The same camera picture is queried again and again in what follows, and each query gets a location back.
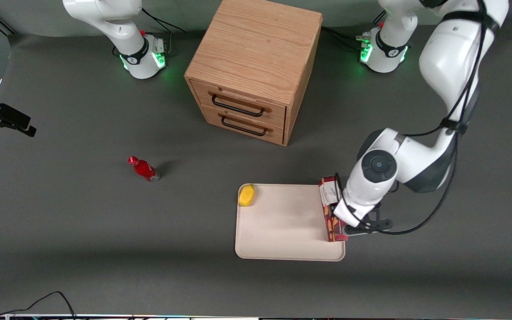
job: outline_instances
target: green indicator light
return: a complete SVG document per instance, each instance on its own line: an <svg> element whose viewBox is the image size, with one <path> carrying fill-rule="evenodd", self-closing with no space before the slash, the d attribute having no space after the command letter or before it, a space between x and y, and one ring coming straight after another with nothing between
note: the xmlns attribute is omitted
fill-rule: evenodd
<svg viewBox="0 0 512 320"><path fill-rule="evenodd" d="M400 58L400 62L404 61L404 58L406 57L406 51L408 51L408 46L404 48L404 53L402 53L402 57Z"/></svg>
<svg viewBox="0 0 512 320"><path fill-rule="evenodd" d="M162 53L155 53L152 52L151 56L155 60L155 63L157 66L161 69L162 67L165 67L165 55Z"/></svg>
<svg viewBox="0 0 512 320"><path fill-rule="evenodd" d="M372 44L369 44L368 47L363 49L363 53L361 53L361 61L366 63L370 57L371 52L372 52Z"/></svg>
<svg viewBox="0 0 512 320"><path fill-rule="evenodd" d="M120 60L122 60L122 63L124 64L124 69L128 70L128 66L126 65L126 61L122 58L122 55L120 55Z"/></svg>

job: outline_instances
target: white label on box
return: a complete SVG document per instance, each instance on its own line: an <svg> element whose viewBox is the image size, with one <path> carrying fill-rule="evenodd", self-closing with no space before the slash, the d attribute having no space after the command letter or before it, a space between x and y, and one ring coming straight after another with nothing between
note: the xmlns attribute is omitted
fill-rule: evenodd
<svg viewBox="0 0 512 320"><path fill-rule="evenodd" d="M323 203L324 207L326 205L337 203L341 198L341 190L339 190L339 187L337 187L335 181L325 182L319 186L319 193L321 194L321 202Z"/></svg>

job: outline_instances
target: gray floor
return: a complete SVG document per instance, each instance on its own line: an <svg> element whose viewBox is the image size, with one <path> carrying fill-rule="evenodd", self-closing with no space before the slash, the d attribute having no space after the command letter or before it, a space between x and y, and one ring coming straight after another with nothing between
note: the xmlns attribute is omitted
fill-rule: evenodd
<svg viewBox="0 0 512 320"><path fill-rule="evenodd" d="M168 68L144 81L105 37L15 38L0 102L39 131L0 133L0 312L62 290L79 313L512 319L512 22L484 60L453 191L426 227L354 237L339 263L234 254L241 184L347 175L371 131L441 120L418 71L431 32L420 27L388 75L322 34L287 148L205 123L183 80L200 34L177 38ZM131 154L162 180L136 177ZM404 229L439 197L401 188L382 209ZM33 312L66 308L57 298Z"/></svg>

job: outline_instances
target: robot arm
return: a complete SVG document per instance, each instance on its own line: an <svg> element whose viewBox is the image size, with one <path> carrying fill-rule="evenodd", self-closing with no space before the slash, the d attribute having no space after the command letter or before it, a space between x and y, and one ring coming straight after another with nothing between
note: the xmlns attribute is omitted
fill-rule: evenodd
<svg viewBox="0 0 512 320"><path fill-rule="evenodd" d="M508 0L483 2L487 14L484 24L488 29L480 49L484 17L478 13L478 0L379 0L388 18L382 29L377 27L364 34L367 37L374 34L376 40L366 49L367 59L363 54L361 62L378 72L396 69L417 25L413 11L424 6L432 8L443 20L422 51L420 71L444 101L448 115L432 147L390 128L368 136L343 190L343 200L334 212L345 223L357 227L360 224L357 219L363 219L395 181L414 192L432 192L446 180L457 137L463 134L477 98L478 65L492 44L494 32L508 14ZM464 93L468 81L469 93ZM461 99L465 95L471 99Z"/></svg>
<svg viewBox="0 0 512 320"><path fill-rule="evenodd" d="M142 0L63 0L63 5L70 16L112 41L132 76L147 79L165 67L163 40L143 36L130 20L142 10Z"/></svg>

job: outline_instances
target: red bottle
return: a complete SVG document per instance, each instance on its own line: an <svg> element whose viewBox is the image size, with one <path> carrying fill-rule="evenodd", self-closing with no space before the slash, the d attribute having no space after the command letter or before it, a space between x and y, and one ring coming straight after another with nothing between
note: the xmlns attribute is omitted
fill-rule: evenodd
<svg viewBox="0 0 512 320"><path fill-rule="evenodd" d="M159 180L159 175L155 169L148 164L145 160L139 160L135 156L128 158L128 163L134 166L134 171L140 176L144 177L149 182L156 182Z"/></svg>

